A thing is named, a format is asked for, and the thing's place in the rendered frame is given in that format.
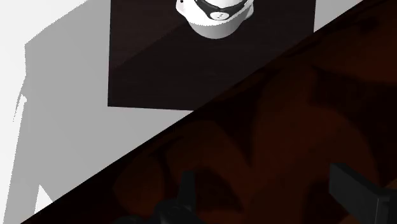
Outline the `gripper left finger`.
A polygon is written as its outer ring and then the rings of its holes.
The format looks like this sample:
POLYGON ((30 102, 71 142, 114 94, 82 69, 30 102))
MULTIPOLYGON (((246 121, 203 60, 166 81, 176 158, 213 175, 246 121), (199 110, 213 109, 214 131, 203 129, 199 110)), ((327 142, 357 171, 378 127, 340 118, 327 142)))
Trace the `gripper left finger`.
POLYGON ((195 214, 195 208, 195 175, 193 171, 184 171, 177 197, 160 201, 146 221, 139 216, 128 215, 117 218, 112 224, 205 224, 195 214))

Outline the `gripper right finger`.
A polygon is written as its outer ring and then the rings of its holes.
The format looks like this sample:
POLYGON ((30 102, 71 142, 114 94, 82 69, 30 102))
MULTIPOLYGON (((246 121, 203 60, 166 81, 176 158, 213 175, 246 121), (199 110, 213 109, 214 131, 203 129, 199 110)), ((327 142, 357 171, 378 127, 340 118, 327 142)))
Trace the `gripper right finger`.
POLYGON ((329 194, 359 224, 397 224, 397 187, 379 187, 344 163, 332 163, 329 194))

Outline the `dark brown wooden table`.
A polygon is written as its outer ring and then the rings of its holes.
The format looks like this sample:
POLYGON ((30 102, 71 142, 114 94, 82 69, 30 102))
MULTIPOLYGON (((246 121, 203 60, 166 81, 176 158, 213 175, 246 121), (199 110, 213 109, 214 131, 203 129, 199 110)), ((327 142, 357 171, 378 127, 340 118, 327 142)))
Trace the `dark brown wooden table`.
POLYGON ((338 224, 332 162, 397 178, 397 0, 362 0, 22 224, 148 219, 185 170, 207 224, 338 224))

